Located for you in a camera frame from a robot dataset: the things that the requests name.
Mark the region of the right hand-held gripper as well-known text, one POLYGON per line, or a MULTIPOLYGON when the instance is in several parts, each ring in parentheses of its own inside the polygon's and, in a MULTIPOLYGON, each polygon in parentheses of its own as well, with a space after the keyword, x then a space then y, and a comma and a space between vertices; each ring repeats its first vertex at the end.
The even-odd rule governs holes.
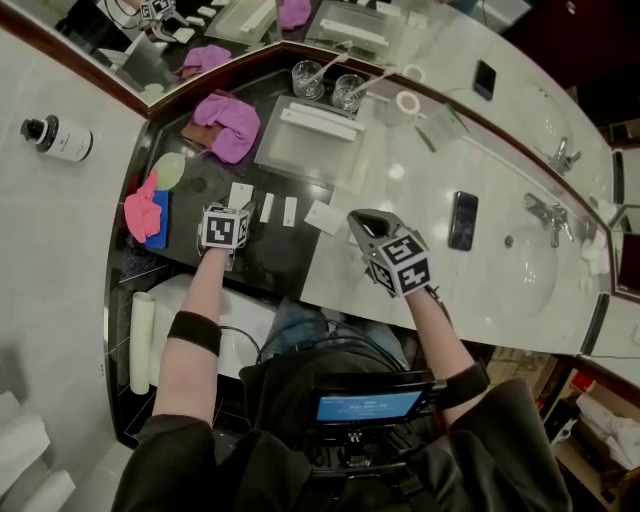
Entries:
POLYGON ((396 214, 359 209, 352 210, 347 221, 363 253, 371 249, 370 235, 392 235, 396 232, 377 242, 367 253, 369 274, 391 297, 405 297, 429 284, 427 248, 415 231, 405 227, 398 229, 403 222, 396 214))

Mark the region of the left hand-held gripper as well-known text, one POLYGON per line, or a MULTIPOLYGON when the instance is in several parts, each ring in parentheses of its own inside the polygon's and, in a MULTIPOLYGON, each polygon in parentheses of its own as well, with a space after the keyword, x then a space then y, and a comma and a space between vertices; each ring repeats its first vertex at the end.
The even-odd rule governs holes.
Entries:
POLYGON ((197 230, 199 255, 203 256, 209 249, 227 250, 225 269, 232 270, 236 252, 247 244, 255 209, 255 201, 249 201, 242 208, 226 207, 218 203, 205 208, 197 230))

